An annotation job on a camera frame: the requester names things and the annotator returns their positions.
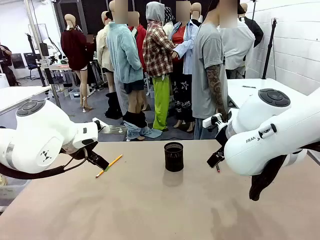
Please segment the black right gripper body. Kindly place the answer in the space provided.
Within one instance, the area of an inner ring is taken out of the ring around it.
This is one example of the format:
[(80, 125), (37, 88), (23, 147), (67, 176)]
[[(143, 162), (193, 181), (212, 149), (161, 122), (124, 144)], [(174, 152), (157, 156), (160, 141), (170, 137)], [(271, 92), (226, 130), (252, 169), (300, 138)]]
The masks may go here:
[(226, 130), (227, 130), (228, 124), (224, 122), (222, 123), (218, 122), (215, 125), (217, 127), (217, 134), (215, 136), (215, 140), (221, 145), (221, 148), (219, 150), (223, 151), (228, 141), (228, 138), (226, 136)]

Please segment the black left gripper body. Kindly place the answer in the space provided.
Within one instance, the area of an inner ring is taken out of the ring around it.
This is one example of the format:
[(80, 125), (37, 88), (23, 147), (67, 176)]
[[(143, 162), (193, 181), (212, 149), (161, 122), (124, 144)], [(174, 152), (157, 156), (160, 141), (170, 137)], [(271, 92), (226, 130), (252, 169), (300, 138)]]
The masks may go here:
[(93, 163), (98, 163), (101, 160), (101, 157), (93, 151), (94, 146), (85, 146), (83, 148), (77, 149), (75, 152), (67, 151), (66, 149), (61, 148), (62, 154), (67, 154), (76, 160), (91, 161)]

